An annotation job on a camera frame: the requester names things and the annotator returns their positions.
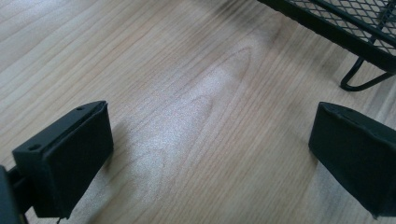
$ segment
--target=wood grain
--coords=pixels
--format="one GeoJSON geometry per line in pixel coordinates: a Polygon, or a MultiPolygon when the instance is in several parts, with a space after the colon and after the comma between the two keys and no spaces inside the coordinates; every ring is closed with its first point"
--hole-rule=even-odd
{"type": "MultiPolygon", "coordinates": [[[[396,128],[395,78],[256,1],[0,2],[0,162],[107,100],[115,152],[61,223],[375,221],[309,153],[318,102],[396,128]],[[354,83],[380,74],[365,64],[354,83]]],[[[38,219],[31,209],[31,223],[38,219]]]]}

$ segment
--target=metal mesh shelf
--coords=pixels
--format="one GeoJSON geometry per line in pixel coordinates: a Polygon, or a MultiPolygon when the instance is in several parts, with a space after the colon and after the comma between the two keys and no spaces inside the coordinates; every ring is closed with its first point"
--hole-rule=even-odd
{"type": "Polygon", "coordinates": [[[259,0],[396,74],[396,0],[259,0]]]}

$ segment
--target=black metal mesh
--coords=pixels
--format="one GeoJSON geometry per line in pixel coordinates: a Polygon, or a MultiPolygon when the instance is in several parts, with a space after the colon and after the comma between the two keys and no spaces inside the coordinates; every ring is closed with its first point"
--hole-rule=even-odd
{"type": "MultiPolygon", "coordinates": [[[[319,19],[341,27],[346,32],[357,36],[363,41],[370,42],[371,34],[364,32],[362,29],[350,22],[344,21],[328,10],[312,3],[310,0],[287,0],[297,7],[310,12],[319,19]]],[[[325,3],[341,9],[350,16],[364,21],[368,26],[379,30],[379,25],[383,25],[382,35],[394,38],[396,41],[396,12],[392,10],[395,7],[395,0],[322,0],[325,3]]],[[[377,40],[374,43],[379,49],[396,56],[396,48],[390,44],[377,40]]]]}

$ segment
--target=black metal frame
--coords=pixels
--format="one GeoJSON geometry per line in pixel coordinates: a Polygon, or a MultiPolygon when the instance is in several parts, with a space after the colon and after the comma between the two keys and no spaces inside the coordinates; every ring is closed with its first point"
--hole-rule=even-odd
{"type": "Polygon", "coordinates": [[[379,48],[378,46],[375,46],[375,41],[379,40],[383,43],[386,43],[392,49],[396,49],[396,38],[383,32],[383,28],[386,26],[387,22],[389,22],[392,16],[394,16],[392,12],[396,5],[395,0],[388,1],[384,13],[381,13],[380,18],[378,18],[379,22],[376,27],[373,27],[372,25],[367,24],[365,21],[361,21],[358,18],[349,15],[344,10],[333,6],[324,0],[307,0],[310,3],[326,10],[328,13],[332,13],[335,17],[353,24],[357,27],[357,29],[370,34],[368,40],[364,40],[361,37],[347,32],[342,27],[327,21],[326,18],[314,14],[309,10],[309,8],[299,7],[296,4],[293,4],[293,0],[259,1],[273,8],[274,10],[280,11],[284,15],[296,20],[308,29],[313,30],[317,34],[328,38],[332,42],[359,56],[359,59],[355,62],[355,65],[341,81],[340,87],[342,89],[346,91],[362,91],[396,75],[396,56],[379,48]],[[360,86],[349,86],[347,84],[348,81],[354,77],[364,61],[376,65],[378,68],[386,71],[386,73],[360,86]]]}

